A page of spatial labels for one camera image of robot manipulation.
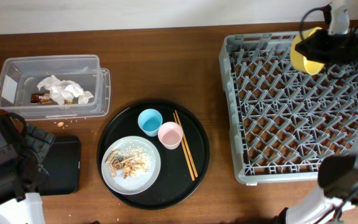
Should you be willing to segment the black rectangular tray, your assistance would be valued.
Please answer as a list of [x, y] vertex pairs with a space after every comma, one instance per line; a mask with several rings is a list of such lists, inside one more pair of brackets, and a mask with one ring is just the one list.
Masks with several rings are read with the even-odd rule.
[[40, 181], [41, 196], [76, 192], [80, 180], [81, 143], [77, 136], [56, 137], [42, 165], [48, 172]]

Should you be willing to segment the clear plastic waste bin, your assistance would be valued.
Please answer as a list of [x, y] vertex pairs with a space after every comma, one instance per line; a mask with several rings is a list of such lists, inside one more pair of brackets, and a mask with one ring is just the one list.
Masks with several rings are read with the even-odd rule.
[[[61, 81], [79, 84], [93, 97], [87, 104], [79, 104], [77, 98], [71, 105], [59, 105], [54, 101], [31, 103], [34, 93], [48, 93], [48, 90], [37, 85], [52, 75]], [[1, 70], [0, 110], [17, 113], [28, 121], [106, 116], [110, 100], [110, 72], [100, 66], [96, 55], [9, 58]]]

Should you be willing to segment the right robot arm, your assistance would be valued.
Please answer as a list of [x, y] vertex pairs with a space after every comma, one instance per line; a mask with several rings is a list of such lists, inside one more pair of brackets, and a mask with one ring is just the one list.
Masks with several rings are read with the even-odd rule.
[[[358, 63], [358, 25], [350, 29], [346, 1], [320, 7], [327, 30], [301, 28], [290, 52], [293, 67], [316, 75], [323, 65]], [[301, 203], [284, 208], [273, 223], [340, 223], [343, 211], [358, 206], [358, 130], [346, 156], [329, 156], [318, 171], [318, 186]]]

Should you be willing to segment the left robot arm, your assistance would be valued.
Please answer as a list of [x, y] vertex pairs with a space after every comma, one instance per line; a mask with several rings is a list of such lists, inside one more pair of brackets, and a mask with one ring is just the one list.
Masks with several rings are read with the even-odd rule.
[[54, 141], [16, 113], [0, 116], [0, 223], [44, 223], [39, 179]]

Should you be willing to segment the white napkin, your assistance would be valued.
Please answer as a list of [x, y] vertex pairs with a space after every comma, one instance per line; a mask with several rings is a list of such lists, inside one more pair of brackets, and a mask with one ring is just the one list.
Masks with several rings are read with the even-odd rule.
[[94, 97], [90, 91], [85, 91], [79, 84], [71, 80], [59, 80], [54, 75], [40, 81], [37, 88], [48, 90], [50, 98], [59, 105], [64, 105], [66, 101], [73, 101], [75, 98], [78, 99], [78, 104], [87, 104], [89, 99]]

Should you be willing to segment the food scraps on plate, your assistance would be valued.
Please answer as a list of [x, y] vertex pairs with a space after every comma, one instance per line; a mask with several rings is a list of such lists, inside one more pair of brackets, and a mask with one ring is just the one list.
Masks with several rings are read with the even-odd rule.
[[121, 152], [115, 149], [108, 154], [105, 164], [113, 178], [126, 179], [147, 174], [152, 163], [150, 157], [144, 152]]

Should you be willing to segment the nut crumb on table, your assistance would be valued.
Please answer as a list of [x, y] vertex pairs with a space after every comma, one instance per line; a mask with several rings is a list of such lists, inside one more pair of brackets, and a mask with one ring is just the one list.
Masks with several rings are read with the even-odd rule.
[[64, 126], [64, 124], [65, 124], [64, 122], [59, 122], [59, 123], [57, 123], [57, 126], [61, 128]]

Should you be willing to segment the grey dishwasher rack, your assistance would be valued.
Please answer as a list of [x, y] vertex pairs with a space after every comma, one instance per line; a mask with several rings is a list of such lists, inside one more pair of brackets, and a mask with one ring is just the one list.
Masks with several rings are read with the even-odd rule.
[[229, 35], [219, 54], [234, 175], [241, 184], [314, 180], [323, 159], [358, 154], [358, 65], [309, 75], [294, 32]]

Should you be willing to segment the yellow plastic bowl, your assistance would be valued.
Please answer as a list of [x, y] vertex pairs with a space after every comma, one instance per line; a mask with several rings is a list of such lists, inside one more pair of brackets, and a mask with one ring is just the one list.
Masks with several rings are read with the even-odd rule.
[[309, 75], [318, 74], [324, 67], [323, 63], [308, 60], [305, 56], [295, 50], [296, 44], [301, 42], [300, 34], [296, 35], [291, 43], [290, 61], [294, 69], [308, 73]]

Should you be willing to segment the light blue plastic cup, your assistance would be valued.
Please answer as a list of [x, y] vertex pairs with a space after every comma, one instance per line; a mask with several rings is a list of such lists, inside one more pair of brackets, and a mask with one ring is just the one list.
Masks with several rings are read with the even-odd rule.
[[148, 136], [155, 137], [163, 123], [162, 115], [155, 109], [143, 110], [138, 116], [139, 128]]

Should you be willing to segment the gold brown snack wrapper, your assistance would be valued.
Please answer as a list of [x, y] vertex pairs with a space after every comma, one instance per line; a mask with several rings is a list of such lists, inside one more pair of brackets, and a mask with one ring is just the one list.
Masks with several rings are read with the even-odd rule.
[[64, 97], [62, 97], [58, 93], [33, 93], [31, 94], [30, 103], [40, 105], [52, 103], [57, 103], [58, 105], [70, 105], [73, 104], [74, 101], [70, 99], [64, 99]]

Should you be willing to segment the pink plastic cup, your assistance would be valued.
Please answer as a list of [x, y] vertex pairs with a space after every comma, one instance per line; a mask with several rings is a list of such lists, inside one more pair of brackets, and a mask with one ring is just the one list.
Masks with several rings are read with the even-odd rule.
[[166, 122], [158, 130], [158, 140], [167, 149], [176, 149], [183, 139], [183, 130], [175, 122]]

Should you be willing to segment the round black serving tray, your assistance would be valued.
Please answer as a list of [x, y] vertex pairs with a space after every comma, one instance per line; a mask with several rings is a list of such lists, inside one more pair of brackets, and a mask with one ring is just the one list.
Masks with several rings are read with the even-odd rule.
[[[198, 177], [192, 179], [182, 147], [167, 149], [156, 137], [147, 136], [137, 124], [145, 109], [161, 112], [163, 120], [173, 121], [177, 112], [195, 163]], [[113, 149], [124, 149], [125, 143], [141, 144], [151, 153], [153, 166], [148, 177], [126, 190], [131, 178], [111, 177], [105, 160]], [[209, 141], [199, 120], [186, 108], [163, 100], [142, 101], [130, 105], [114, 117], [104, 129], [97, 150], [98, 172], [108, 190], [123, 203], [144, 210], [171, 207], [189, 197], [203, 180], [209, 164]]]

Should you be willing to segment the grey plate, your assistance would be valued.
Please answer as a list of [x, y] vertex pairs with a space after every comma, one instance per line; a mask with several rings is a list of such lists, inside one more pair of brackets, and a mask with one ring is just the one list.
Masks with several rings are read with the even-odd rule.
[[[105, 160], [110, 152], [118, 149], [121, 152], [140, 151], [146, 153], [151, 160], [149, 172], [139, 177], [113, 178], [105, 164]], [[123, 195], [135, 195], [147, 190], [156, 180], [160, 173], [161, 160], [157, 148], [147, 139], [138, 136], [128, 136], [121, 138], [108, 147], [101, 161], [101, 173], [107, 186]]]

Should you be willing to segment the wooden chopstick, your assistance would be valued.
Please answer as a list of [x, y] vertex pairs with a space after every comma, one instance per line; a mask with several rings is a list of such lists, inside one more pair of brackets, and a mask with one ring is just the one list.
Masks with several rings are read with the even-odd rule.
[[[175, 112], [173, 112], [173, 117], [174, 117], [174, 120], [175, 120], [176, 124], [178, 124], [179, 126], [181, 126], [181, 125], [179, 124], [178, 116], [176, 115]], [[194, 175], [194, 172], [193, 172], [191, 163], [190, 163], [190, 158], [188, 157], [188, 154], [187, 154], [187, 151], [186, 151], [186, 147], [185, 147], [185, 143], [184, 143], [183, 137], [184, 137], [184, 134], [183, 134], [182, 137], [181, 137], [181, 146], [182, 146], [182, 149], [183, 149], [183, 153], [184, 153], [185, 160], [186, 160], [186, 163], [187, 163], [187, 166], [188, 166], [188, 170], [189, 170], [189, 173], [190, 173], [191, 180], [192, 180], [192, 182], [194, 182], [194, 181], [195, 181], [195, 175]]]
[[198, 172], [197, 172], [197, 170], [196, 170], [196, 166], [195, 166], [193, 157], [192, 157], [191, 152], [190, 152], [190, 147], [189, 147], [188, 141], [187, 141], [187, 139], [186, 139], [185, 131], [184, 131], [184, 128], [183, 128], [183, 126], [182, 126], [182, 124], [181, 124], [180, 117], [179, 117], [179, 115], [178, 115], [177, 110], [175, 110], [175, 113], [176, 113], [176, 115], [178, 116], [179, 124], [181, 125], [182, 131], [183, 131], [183, 134], [184, 134], [183, 140], [184, 140], [184, 143], [185, 143], [186, 151], [187, 151], [188, 157], [190, 158], [190, 163], [191, 163], [191, 166], [192, 166], [194, 175], [195, 175], [195, 179], [197, 179], [197, 178], [198, 178]]

